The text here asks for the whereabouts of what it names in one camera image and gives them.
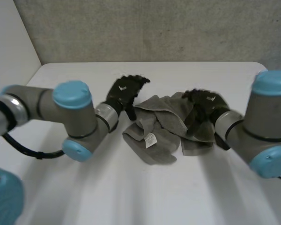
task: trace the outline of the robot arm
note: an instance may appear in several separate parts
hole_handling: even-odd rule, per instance
[[[202,120],[210,120],[218,146],[225,150],[231,147],[263,178],[281,176],[281,71],[256,76],[244,117],[210,91],[186,92],[184,98],[198,105],[200,112],[188,116],[193,119],[186,118],[189,130]]]
[[[55,89],[14,85],[0,94],[0,135],[29,120],[63,123],[68,138],[62,143],[61,154],[79,162],[89,159],[97,146],[112,132],[120,113],[125,110],[135,120],[134,98],[150,80],[136,76],[123,76],[116,80],[106,100],[93,107],[88,86],[81,81],[61,83]]]

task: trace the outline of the gray towel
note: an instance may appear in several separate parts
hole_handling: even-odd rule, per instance
[[[180,138],[185,155],[196,155],[198,149],[206,151],[212,147],[214,130],[210,123],[202,124],[194,136],[187,135],[183,121],[193,105],[182,99],[182,94],[177,92],[162,98],[154,95],[135,106],[137,120],[123,132],[123,138],[144,162],[150,165],[175,162],[177,159],[172,153],[179,147]],[[144,138],[149,133],[155,135],[157,143],[146,149]]]

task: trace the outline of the table surface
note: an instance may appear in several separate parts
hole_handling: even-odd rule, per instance
[[[42,66],[29,86],[54,88],[82,80],[94,105],[102,102],[123,74],[151,80],[135,103],[154,94],[204,88],[220,92],[230,107],[244,113],[255,62],[52,63]],[[36,160],[0,138],[0,167],[19,175],[26,205],[19,225],[281,225],[281,180],[264,180],[234,153],[217,147],[199,157],[183,156],[172,165],[147,165],[122,139],[130,124],[122,113],[91,160],[67,156]],[[67,134],[61,124],[31,121],[11,132],[34,150],[60,149]]]

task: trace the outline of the gray wall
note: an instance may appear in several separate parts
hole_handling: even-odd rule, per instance
[[[281,0],[15,0],[43,64],[257,61],[281,68]]]

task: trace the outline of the care label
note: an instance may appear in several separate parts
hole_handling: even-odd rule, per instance
[[[148,133],[145,137],[146,149],[157,143],[157,139],[153,133]]]

